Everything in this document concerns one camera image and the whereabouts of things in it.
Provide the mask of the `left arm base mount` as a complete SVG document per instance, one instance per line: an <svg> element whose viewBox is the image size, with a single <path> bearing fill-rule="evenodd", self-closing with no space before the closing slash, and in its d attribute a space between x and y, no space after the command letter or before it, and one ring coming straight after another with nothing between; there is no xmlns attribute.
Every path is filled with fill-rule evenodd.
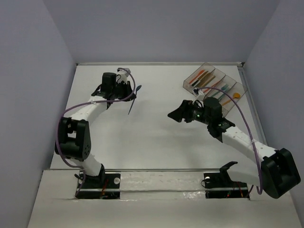
<svg viewBox="0 0 304 228"><path fill-rule="evenodd" d="M79 189L83 180L83 173L80 172L79 175L75 174L77 180L76 187L76 198L82 200L119 200L120 173L106 173L105 179L101 182L98 177L91 177L86 175L85 182L81 189Z"/></svg>

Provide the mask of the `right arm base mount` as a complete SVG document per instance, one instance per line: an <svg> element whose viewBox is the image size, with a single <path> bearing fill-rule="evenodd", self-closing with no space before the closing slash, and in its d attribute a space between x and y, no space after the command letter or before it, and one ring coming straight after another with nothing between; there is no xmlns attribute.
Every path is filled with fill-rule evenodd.
<svg viewBox="0 0 304 228"><path fill-rule="evenodd" d="M205 189L207 199L250 199L250 189L246 183L224 181L219 172L204 173L204 178L200 184Z"/></svg>

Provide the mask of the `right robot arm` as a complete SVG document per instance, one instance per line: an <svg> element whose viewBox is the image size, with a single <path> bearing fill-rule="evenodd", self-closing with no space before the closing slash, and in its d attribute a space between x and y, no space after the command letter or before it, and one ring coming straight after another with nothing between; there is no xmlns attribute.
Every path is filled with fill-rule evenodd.
<svg viewBox="0 0 304 228"><path fill-rule="evenodd" d="M222 114L218 99L208 97L199 105L197 101L183 100L181 105L168 113L168 117L190 123L198 121L207 125L209 134L249 158L255 168L234 168L237 161L231 161L220 168L219 182L230 186L234 182L243 182L256 186L268 196L278 199L301 182L301 177L291 152L269 147L245 134Z"/></svg>

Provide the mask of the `gold knife dark handle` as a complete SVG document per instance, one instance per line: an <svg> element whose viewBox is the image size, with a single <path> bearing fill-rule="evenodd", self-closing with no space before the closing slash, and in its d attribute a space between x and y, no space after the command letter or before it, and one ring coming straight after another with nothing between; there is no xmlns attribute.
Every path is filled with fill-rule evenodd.
<svg viewBox="0 0 304 228"><path fill-rule="evenodd" d="M191 85L192 85L193 87L197 86L197 85L201 82L201 80L202 80L208 73L209 73L209 71L205 71L204 73L202 73L202 74L197 78L197 80L196 80L194 83L192 83Z"/></svg>

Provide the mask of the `orange plastic knife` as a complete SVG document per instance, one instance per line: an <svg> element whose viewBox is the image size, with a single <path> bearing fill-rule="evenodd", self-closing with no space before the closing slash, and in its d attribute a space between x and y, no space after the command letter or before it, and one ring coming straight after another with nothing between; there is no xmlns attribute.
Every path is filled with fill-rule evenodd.
<svg viewBox="0 0 304 228"><path fill-rule="evenodd" d="M192 84L204 72L205 72L205 70L201 70L195 77L192 78L192 80L189 82L189 84Z"/></svg>

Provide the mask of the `blue spoon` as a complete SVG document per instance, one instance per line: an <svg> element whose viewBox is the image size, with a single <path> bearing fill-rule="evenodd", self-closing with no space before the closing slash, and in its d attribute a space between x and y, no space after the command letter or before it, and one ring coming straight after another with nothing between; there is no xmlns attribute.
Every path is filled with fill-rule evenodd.
<svg viewBox="0 0 304 228"><path fill-rule="evenodd" d="M128 115L130 114L130 112L131 112L131 110L132 110L133 104L134 104L134 102L135 102L135 100L136 100L136 98L137 98L137 93L138 93L138 91L141 89L141 87L142 87L142 85L138 85L138 86L136 87L136 89L135 89L135 93L134 93L135 98L132 100L130 109L129 109L129 111L128 111Z"/></svg>

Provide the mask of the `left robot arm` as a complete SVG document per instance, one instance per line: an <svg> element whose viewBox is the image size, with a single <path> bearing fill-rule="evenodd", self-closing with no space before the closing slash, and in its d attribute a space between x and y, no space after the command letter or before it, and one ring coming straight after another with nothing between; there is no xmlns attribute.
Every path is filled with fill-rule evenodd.
<svg viewBox="0 0 304 228"><path fill-rule="evenodd" d="M62 116L57 127L55 153L70 167L83 171L83 181L99 188L105 183L105 168L91 154L90 124L113 103L128 102L136 98L135 79L128 68L118 68L116 73L106 72L101 84L85 103L76 105L78 111L70 117Z"/></svg>

